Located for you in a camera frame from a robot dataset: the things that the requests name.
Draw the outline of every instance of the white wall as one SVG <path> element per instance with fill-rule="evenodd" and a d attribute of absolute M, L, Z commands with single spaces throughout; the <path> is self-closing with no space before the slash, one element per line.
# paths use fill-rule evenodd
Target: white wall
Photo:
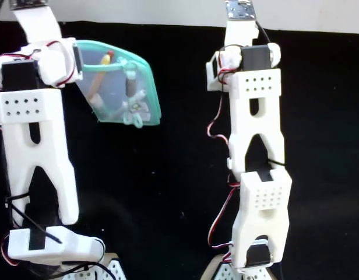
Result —
<path fill-rule="evenodd" d="M 223 0 L 50 0 L 59 21 L 225 26 Z M 14 20 L 4 4 L 1 20 Z M 359 0 L 254 0 L 268 29 L 359 33 Z"/>

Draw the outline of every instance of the black background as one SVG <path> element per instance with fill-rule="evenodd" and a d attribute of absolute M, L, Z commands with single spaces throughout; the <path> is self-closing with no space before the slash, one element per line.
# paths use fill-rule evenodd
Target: black background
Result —
<path fill-rule="evenodd" d="M 158 127 L 99 124 L 76 86 L 64 90 L 80 204 L 71 228 L 102 238 L 121 257 L 129 280 L 199 279 L 217 253 L 206 236 L 229 192 L 227 148 L 205 130 L 219 102 L 219 93 L 206 92 L 205 62 L 222 46 L 224 29 L 61 27 L 65 37 L 103 41 L 145 58 L 163 113 Z M 282 49 L 281 126 L 293 178 L 285 279 L 359 279 L 359 35 L 268 33 Z M 0 23 L 0 53 L 25 44 L 17 23 Z M 228 103 L 214 130 L 230 133 Z M 34 208 L 54 210 L 54 191 L 40 172 L 31 190 Z M 0 158 L 0 239 L 9 229 L 5 195 Z M 215 242 L 230 239 L 237 208 L 235 197 Z M 0 275 L 33 279 L 1 256 Z"/>

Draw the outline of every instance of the translucent green plastic cover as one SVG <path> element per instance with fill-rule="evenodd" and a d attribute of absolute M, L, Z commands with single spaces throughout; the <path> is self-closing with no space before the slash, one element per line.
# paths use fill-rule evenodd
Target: translucent green plastic cover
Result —
<path fill-rule="evenodd" d="M 99 121 L 142 128 L 159 125 L 161 110 L 150 65 L 129 51 L 79 40 L 83 80 L 77 82 Z"/>

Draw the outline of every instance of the humanoid robot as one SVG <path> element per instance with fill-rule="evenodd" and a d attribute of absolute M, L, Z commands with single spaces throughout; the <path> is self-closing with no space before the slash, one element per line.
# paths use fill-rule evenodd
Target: humanoid robot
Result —
<path fill-rule="evenodd" d="M 251 0 L 225 0 L 227 28 L 224 47 L 206 64 L 208 91 L 228 92 L 230 98 L 231 136 L 223 138 L 230 150 L 227 166 L 237 179 L 230 184 L 231 195 L 240 188 L 240 208 L 233 225 L 229 252 L 210 265 L 214 274 L 203 279 L 272 279 L 266 268 L 282 261 L 288 234 L 288 199 L 291 178 L 284 167 L 284 139 L 280 130 L 281 95 L 280 48 L 271 43 L 256 21 Z M 253 45 L 259 29 L 267 39 L 265 45 Z M 258 100 L 259 110 L 252 115 L 251 100 Z M 268 152 L 270 180 L 258 172 L 246 172 L 245 157 L 255 135 L 260 135 Z M 214 226 L 224 211 L 215 220 Z"/>
<path fill-rule="evenodd" d="M 0 55 L 0 126 L 7 163 L 10 210 L 15 229 L 8 238 L 8 263 L 15 261 L 59 267 L 51 278 L 76 277 L 88 270 L 102 279 L 125 279 L 118 260 L 105 263 L 105 245 L 97 237 L 82 236 L 64 226 L 42 229 L 25 214 L 34 169 L 43 168 L 58 197 L 63 225 L 79 217 L 75 173 L 68 158 L 61 88 L 83 78 L 83 63 L 74 38 L 62 38 L 48 0 L 10 0 L 10 9 L 22 26 L 28 45 L 18 52 Z M 40 142 L 30 136 L 37 123 Z M 31 248 L 31 236 L 42 232 L 42 248 Z"/>

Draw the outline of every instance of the metal plate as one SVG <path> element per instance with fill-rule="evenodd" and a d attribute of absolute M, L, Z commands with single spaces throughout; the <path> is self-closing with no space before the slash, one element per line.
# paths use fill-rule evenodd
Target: metal plate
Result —
<path fill-rule="evenodd" d="M 229 20 L 255 20 L 252 0 L 225 0 Z"/>
<path fill-rule="evenodd" d="M 49 0 L 10 0 L 10 10 L 48 6 Z"/>

